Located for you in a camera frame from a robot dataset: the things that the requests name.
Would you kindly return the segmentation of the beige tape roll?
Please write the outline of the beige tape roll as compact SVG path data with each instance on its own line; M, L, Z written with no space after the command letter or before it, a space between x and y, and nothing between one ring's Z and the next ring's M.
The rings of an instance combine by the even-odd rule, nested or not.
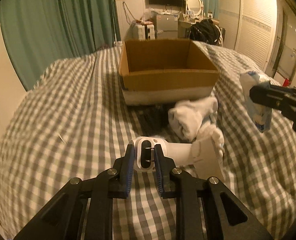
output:
M217 177L221 181L224 180L219 163L219 150L211 137L193 142L191 156L198 178Z

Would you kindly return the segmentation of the black wallet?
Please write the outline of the black wallet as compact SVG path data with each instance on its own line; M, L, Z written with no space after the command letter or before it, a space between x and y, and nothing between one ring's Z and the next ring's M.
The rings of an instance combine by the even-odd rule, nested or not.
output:
M169 124L168 111L174 104L136 106L134 110L143 136L158 135Z

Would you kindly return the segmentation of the white louvered wardrobe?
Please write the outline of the white louvered wardrobe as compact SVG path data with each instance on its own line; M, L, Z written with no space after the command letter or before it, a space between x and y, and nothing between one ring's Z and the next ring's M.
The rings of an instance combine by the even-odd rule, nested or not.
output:
M246 55L265 70L275 40L277 12L277 0L219 0L223 46Z

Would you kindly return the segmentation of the wooden dressing table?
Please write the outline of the wooden dressing table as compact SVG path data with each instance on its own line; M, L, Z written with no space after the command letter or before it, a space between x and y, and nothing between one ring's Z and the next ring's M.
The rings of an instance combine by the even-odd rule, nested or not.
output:
M189 28L195 23L187 21L178 22L178 38L188 38Z

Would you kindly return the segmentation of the white sock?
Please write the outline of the white sock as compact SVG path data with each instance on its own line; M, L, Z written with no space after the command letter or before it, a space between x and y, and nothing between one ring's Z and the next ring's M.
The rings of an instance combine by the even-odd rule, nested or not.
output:
M224 145L223 133L211 119L218 108L214 96L196 101L179 101L168 110L169 125L182 140L193 142L210 136L221 147Z

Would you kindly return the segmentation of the large green curtain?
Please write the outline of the large green curtain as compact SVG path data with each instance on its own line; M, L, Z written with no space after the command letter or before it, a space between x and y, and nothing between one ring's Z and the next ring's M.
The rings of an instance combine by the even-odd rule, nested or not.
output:
M26 90L52 62L110 48L120 40L115 0L1 0L0 25Z

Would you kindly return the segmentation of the black jacket on chair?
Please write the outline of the black jacket on chair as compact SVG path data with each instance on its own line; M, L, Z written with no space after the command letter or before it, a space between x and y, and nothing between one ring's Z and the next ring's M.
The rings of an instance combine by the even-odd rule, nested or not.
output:
M223 35L212 19L205 19L193 24L188 31L188 38L210 45L223 46Z

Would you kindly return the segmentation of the red fire extinguisher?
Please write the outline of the red fire extinguisher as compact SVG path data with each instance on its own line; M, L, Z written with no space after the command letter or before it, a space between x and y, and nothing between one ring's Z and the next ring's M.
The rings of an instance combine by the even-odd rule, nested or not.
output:
M286 78L283 83L283 87L288 87L290 85L290 80Z

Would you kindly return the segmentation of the white suitcase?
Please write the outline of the white suitcase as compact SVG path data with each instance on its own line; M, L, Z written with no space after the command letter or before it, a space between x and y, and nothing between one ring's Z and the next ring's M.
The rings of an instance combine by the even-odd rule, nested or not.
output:
M155 26L153 24L136 24L132 29L132 33L135 40L154 40Z

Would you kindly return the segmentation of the grey checkered bed sheet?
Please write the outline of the grey checkered bed sheet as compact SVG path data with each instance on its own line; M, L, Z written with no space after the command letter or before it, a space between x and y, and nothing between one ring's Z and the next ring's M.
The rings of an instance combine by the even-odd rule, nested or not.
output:
M296 218L296 132L273 111L261 133L245 108L240 74L258 70L236 51L198 43L220 71L211 121L224 136L220 162L228 188L275 239ZM73 177L110 168L128 142L144 136L139 113L124 102L121 48L52 63L15 111L0 142L0 224L13 239Z

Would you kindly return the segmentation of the white oval mirror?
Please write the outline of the white oval mirror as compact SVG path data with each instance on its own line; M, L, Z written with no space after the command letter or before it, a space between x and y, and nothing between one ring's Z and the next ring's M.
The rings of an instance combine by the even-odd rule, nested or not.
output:
M202 0L187 0L187 13L190 16L200 16L203 11Z

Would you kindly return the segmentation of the open cardboard box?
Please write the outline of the open cardboard box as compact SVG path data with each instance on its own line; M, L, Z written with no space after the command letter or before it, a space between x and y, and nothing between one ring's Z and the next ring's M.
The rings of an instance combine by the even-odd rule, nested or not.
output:
M119 63L125 103L147 106L209 96L220 71L203 45L189 39L125 41Z

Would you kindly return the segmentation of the silver mini fridge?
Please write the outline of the silver mini fridge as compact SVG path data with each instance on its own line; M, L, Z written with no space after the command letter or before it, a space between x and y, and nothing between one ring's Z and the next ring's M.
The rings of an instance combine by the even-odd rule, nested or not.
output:
M156 39L176 39L178 37L178 16L157 14L155 31Z

